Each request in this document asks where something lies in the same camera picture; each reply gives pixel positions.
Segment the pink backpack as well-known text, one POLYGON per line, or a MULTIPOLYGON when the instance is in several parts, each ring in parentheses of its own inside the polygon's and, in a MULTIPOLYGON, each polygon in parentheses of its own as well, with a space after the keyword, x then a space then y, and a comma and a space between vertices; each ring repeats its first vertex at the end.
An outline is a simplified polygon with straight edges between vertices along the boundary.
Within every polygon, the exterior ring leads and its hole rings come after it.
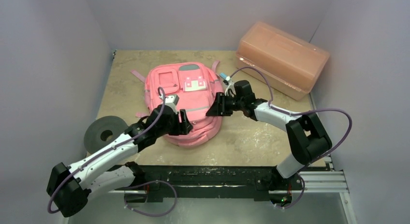
POLYGON ((136 70, 131 73, 144 82, 144 100, 149 111, 162 104, 157 89, 162 87, 167 97, 177 99, 176 108, 186 110, 193 130, 188 135, 164 138, 177 146, 193 148, 212 139, 220 130, 222 118, 208 117, 207 111, 215 101, 218 92, 223 92, 216 74, 219 61, 207 67, 200 62, 185 62, 160 65, 147 76, 136 70))

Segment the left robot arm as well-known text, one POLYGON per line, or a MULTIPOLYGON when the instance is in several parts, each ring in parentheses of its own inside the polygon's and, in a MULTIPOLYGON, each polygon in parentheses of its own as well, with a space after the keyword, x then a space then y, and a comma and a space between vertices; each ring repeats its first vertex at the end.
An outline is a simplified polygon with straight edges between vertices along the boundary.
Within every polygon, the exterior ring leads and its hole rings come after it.
POLYGON ((159 105, 94 154, 70 165, 55 165, 46 188, 50 196, 47 212, 71 217, 100 194, 162 184, 160 179, 148 181, 145 172, 135 162, 116 164, 154 145, 164 135, 187 135, 192 130, 185 109, 176 111, 170 105, 159 105))

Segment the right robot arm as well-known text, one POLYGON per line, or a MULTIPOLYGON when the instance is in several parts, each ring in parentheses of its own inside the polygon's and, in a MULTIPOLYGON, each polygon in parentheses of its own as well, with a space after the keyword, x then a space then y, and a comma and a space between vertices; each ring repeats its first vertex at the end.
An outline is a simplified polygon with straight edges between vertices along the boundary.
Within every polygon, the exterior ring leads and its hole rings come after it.
POLYGON ((234 94, 217 92, 206 115, 227 117, 235 111, 241 111, 254 121, 270 124, 286 132, 291 153, 276 166, 277 172, 271 176, 276 188, 284 188, 290 183, 291 176, 332 147, 332 141, 316 113, 300 115, 286 110, 279 111, 270 106, 267 100, 256 98, 246 80, 234 83, 234 94))

